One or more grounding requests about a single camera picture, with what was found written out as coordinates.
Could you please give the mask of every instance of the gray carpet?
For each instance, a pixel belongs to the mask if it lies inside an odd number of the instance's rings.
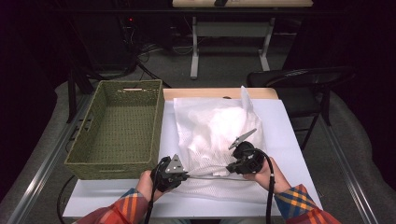
[[[282,67],[292,39],[274,36],[271,41],[268,61],[271,69]],[[149,71],[161,77],[174,88],[192,87],[240,87],[245,85],[246,75],[251,71],[261,70],[257,49],[261,41],[236,39],[204,40],[200,48],[200,66],[197,80],[190,80],[191,55],[177,54],[156,50],[140,58],[145,61]],[[132,74],[121,79],[139,79],[142,71],[137,68]],[[67,86],[61,85],[56,90],[58,104],[52,119],[42,138],[37,144],[30,160],[26,163],[21,175],[0,204],[0,224],[7,223],[9,217],[35,176],[43,160],[47,157],[60,138],[68,115]],[[347,106],[335,94],[331,100],[332,129],[342,145],[348,161],[359,179],[367,199],[372,206],[378,223],[396,223],[396,192],[381,179],[379,172],[371,161],[370,141]],[[363,223],[344,175],[332,151],[329,139],[318,123],[304,151],[304,158],[313,181],[321,196],[321,203],[342,223]],[[63,166],[64,158],[70,144],[62,149],[60,159],[51,173],[46,185],[35,202],[25,223],[58,223],[56,204],[63,184],[71,173]],[[67,202],[67,196],[73,189],[73,183],[64,191],[61,199],[61,210]]]

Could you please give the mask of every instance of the woven basket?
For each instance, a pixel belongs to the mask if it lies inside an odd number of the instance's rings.
[[[64,164],[79,179],[139,178],[158,163],[160,80],[101,81]]]

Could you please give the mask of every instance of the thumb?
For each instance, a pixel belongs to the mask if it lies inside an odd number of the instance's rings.
[[[243,177],[244,177],[246,180],[255,180],[255,175],[256,175],[256,174],[246,174],[246,175],[243,175]]]

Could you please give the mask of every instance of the chair seat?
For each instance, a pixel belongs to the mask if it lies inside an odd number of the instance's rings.
[[[275,88],[290,118],[310,117],[320,113],[320,103],[308,88]]]

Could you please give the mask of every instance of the plaid shirt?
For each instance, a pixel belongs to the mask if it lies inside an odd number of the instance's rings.
[[[303,185],[276,194],[275,200],[286,223],[340,223],[330,214],[318,209]],[[89,213],[76,224],[138,223],[146,214],[148,206],[149,203],[143,195],[135,189],[130,189],[109,207]]]

